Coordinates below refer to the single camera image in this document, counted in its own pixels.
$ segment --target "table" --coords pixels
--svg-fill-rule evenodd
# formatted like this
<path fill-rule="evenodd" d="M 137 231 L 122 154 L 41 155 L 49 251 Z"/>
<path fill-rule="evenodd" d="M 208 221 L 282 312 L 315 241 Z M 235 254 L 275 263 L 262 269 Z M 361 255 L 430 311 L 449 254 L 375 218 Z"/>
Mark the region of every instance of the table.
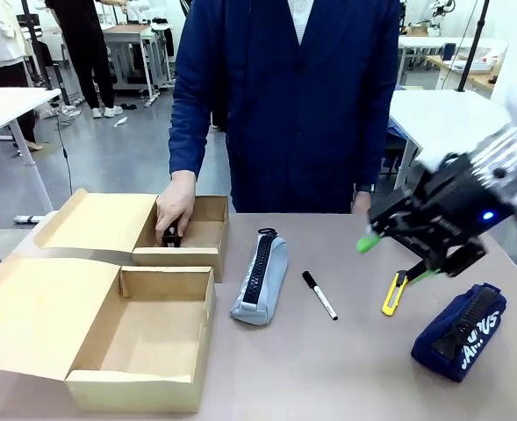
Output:
<path fill-rule="evenodd" d="M 435 64 L 440 69 L 440 75 L 435 85 L 436 89 L 456 89 L 461 81 L 461 74 L 463 72 L 452 69 L 449 64 L 446 64 L 439 55 L 430 55 L 427 60 Z M 490 99 L 494 86 L 488 81 L 494 76 L 498 75 L 499 68 L 492 68 L 488 73 L 469 73 L 465 90 L 472 90 L 477 92 L 480 96 Z"/>
<path fill-rule="evenodd" d="M 229 311 L 264 226 L 287 239 L 290 265 L 271 325 L 253 327 Z M 386 318 L 380 309 L 394 272 L 417 258 L 391 239 L 357 254 L 364 232 L 358 216 L 232 215 L 199 414 L 126 418 L 517 421 L 517 267 L 485 236 L 488 256 L 455 279 L 440 275 L 407 287 Z M 338 312 L 337 322 L 301 279 L 304 270 Z M 502 326 L 462 384 L 429 373 L 410 357 L 416 336 L 454 296 L 484 281 L 508 300 Z M 0 419 L 9 418 L 92 416 L 78 411 L 59 382 L 0 372 Z"/>
<path fill-rule="evenodd" d="M 160 45 L 162 36 L 159 32 L 161 31 L 163 30 L 160 27 L 155 29 L 149 25 L 116 25 L 103 30 L 104 39 L 111 49 L 111 59 L 116 69 L 118 81 L 114 85 L 115 89 L 148 89 L 149 99 L 145 103 L 146 107 L 150 107 L 160 95 L 160 87 L 172 86 L 169 57 L 166 47 Z M 133 73 L 129 46 L 136 44 L 141 47 L 147 84 L 128 80 Z"/>
<path fill-rule="evenodd" d="M 53 205 L 46 191 L 46 186 L 41 180 L 36 163 L 28 151 L 24 136 L 20 131 L 17 118 L 25 112 L 46 103 L 60 95 L 58 89 L 45 90 L 42 88 L 0 88 L 0 127 L 9 125 L 12 135 L 22 153 L 24 165 L 30 169 L 33 178 L 33 186 L 39 196 L 40 203 L 45 212 L 53 210 Z"/>
<path fill-rule="evenodd" d="M 391 118 L 408 135 L 395 188 L 405 183 L 417 148 L 420 158 L 436 169 L 446 153 L 469 152 L 510 121 L 501 105 L 475 92 L 456 90 L 395 91 Z"/>
<path fill-rule="evenodd" d="M 400 83 L 400 76 L 405 69 L 406 52 L 409 48 L 411 49 L 434 49 L 442 48 L 444 44 L 452 43 L 456 44 L 457 48 L 470 48 L 472 45 L 473 38 L 459 38 L 459 37 L 399 37 L 399 51 L 402 50 L 400 55 L 399 75 L 397 83 Z M 498 39 L 480 39 L 478 41 L 479 48 L 496 48 L 501 51 L 506 50 L 507 43 Z"/>

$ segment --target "human hand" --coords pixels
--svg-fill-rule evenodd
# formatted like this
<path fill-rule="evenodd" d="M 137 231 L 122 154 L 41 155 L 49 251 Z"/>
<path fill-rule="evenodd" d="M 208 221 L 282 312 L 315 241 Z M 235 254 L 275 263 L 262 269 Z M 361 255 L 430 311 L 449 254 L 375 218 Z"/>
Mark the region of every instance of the human hand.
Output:
<path fill-rule="evenodd" d="M 355 195 L 355 201 L 352 205 L 352 213 L 357 215 L 367 215 L 371 207 L 371 193 L 367 191 L 358 191 Z"/>
<path fill-rule="evenodd" d="M 182 237 L 194 211 L 196 175 L 191 171 L 172 173 L 172 181 L 156 199 L 156 243 L 162 245 L 165 230 L 178 218 L 178 235 Z"/>

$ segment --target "open cardboard box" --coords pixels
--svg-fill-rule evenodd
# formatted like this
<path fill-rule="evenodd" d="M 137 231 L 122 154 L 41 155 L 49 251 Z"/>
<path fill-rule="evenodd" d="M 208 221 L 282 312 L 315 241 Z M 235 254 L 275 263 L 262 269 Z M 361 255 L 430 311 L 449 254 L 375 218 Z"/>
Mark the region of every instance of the open cardboard box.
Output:
<path fill-rule="evenodd" d="M 95 412 L 196 412 L 215 301 L 211 268 L 0 265 L 0 370 L 67 383 Z"/>
<path fill-rule="evenodd" d="M 220 282 L 229 207 L 226 196 L 198 196 L 179 248 L 156 245 L 156 195 L 79 189 L 38 232 L 39 247 L 133 253 L 140 266 L 211 266 Z"/>

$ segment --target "marker pen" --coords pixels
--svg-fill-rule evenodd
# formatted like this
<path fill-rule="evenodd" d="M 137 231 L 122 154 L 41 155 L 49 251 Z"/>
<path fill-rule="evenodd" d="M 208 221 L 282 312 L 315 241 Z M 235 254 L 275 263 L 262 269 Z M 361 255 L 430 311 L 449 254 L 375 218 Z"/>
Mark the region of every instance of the marker pen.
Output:
<path fill-rule="evenodd" d="M 336 311 L 334 311 L 332 305 L 330 305 L 327 298 L 320 290 L 319 285 L 317 285 L 317 282 L 313 279 L 308 270 L 303 272 L 303 279 L 305 279 L 305 282 L 307 282 L 309 288 L 312 289 L 314 293 L 317 295 L 322 305 L 325 306 L 325 309 L 327 309 L 328 315 L 332 318 L 332 320 L 338 320 L 338 315 L 336 314 Z"/>

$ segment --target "person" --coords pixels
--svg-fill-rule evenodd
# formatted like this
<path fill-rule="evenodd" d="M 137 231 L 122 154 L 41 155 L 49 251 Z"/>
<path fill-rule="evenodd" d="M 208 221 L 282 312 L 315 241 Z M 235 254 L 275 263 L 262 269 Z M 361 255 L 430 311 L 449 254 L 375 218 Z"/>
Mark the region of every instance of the person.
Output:
<path fill-rule="evenodd" d="M 399 15 L 399 0 L 194 0 L 176 57 L 157 241 L 173 221 L 179 235 L 188 224 L 219 86 L 238 212 L 366 213 L 397 80 Z"/>
<path fill-rule="evenodd" d="M 24 58 L 32 55 L 24 40 L 16 14 L 8 0 L 0 0 L 0 88 L 27 88 Z M 18 117 L 18 125 L 31 152 L 40 151 L 33 129 L 36 117 L 28 111 Z"/>
<path fill-rule="evenodd" d="M 110 6 L 126 6 L 126 0 L 97 1 Z M 52 10 L 61 27 L 84 99 L 92 109 L 92 117 L 102 117 L 92 80 L 93 71 L 104 103 L 104 116 L 112 118 L 123 113 L 122 108 L 114 103 L 108 51 L 94 1 L 46 0 L 46 7 Z"/>

